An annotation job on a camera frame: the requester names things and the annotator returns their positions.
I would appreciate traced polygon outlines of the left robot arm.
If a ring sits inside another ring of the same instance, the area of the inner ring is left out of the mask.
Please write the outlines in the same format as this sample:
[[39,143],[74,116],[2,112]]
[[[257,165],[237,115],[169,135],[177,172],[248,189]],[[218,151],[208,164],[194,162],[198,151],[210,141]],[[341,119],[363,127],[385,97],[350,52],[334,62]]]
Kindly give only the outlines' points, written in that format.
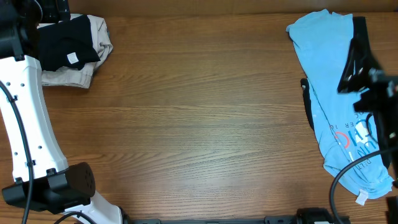
[[1,115],[12,151],[12,185],[4,201],[82,223],[129,223],[122,208],[96,191],[91,167],[68,165],[53,133],[42,91],[41,22],[67,21],[67,1],[1,2]]

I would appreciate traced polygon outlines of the black t-shirt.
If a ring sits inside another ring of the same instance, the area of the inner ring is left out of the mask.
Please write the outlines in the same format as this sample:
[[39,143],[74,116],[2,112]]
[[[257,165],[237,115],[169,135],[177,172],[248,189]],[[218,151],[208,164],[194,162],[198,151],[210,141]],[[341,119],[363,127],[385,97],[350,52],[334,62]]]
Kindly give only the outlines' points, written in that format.
[[81,70],[100,60],[93,48],[91,23],[87,16],[38,29],[39,61],[42,70],[55,72],[61,67]]

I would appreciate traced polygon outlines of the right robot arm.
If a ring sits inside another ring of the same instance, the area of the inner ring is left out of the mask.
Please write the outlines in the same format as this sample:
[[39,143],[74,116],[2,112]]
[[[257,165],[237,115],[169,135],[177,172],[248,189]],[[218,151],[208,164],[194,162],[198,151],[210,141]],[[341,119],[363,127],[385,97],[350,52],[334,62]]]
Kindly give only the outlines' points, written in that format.
[[375,117],[379,150],[363,156],[344,167],[330,187],[330,207],[335,223],[342,223],[335,207],[335,188],[343,175],[359,163],[375,156],[390,155],[397,169],[397,77],[386,75],[371,53],[368,43],[356,36],[351,39],[346,66],[337,88],[338,93],[360,92],[361,99],[353,104],[356,112]]

